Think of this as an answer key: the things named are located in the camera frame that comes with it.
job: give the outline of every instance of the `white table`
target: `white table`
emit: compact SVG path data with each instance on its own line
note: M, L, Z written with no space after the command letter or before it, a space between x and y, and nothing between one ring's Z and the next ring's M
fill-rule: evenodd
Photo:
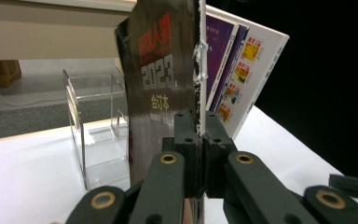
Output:
M255 106L235 144L301 195L341 174ZM0 223L64 223L85 193L69 127L0 139ZM205 223L227 223L222 200L205 199Z

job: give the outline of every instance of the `cardboard box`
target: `cardboard box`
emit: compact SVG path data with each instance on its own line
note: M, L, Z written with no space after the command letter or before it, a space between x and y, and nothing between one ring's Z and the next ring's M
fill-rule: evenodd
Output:
M0 87L8 87L21 77L18 60L0 61Z

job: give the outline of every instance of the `black background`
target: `black background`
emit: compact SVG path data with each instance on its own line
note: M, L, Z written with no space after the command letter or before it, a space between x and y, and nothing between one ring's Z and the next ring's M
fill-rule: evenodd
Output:
M206 3L290 35L255 105L358 177L358 1Z

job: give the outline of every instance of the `clear acrylic holder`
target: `clear acrylic holder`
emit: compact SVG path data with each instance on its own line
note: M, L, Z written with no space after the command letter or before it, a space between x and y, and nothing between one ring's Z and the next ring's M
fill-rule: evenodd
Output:
M69 120L86 190L130 183L128 120L115 99L125 96L113 75L69 77L62 70Z

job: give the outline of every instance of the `colorful magazine page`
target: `colorful magazine page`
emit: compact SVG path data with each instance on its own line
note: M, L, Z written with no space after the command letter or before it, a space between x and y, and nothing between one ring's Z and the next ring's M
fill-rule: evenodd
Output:
M289 40L289 35L215 7L207 6L206 9L207 13L249 27L220 91L220 102L215 106L228 136L235 139Z
M220 81L217 85L216 92L214 94L213 100L211 102L211 105L209 107L209 111L217 113L217 105L220 103L221 98L223 97L223 89L226 86L227 83L227 77L228 74L230 74L231 66L235 66L236 61L238 60L239 54L241 53L241 46L243 46L246 35L248 34L249 27L240 25L240 29L238 30L238 33L235 37L234 43L232 45L231 51L228 55L226 65L224 66L222 76L220 78Z
M206 40L208 44L207 105L212 102L219 80L222 76L228 54L231 51L239 25L214 15L206 15Z

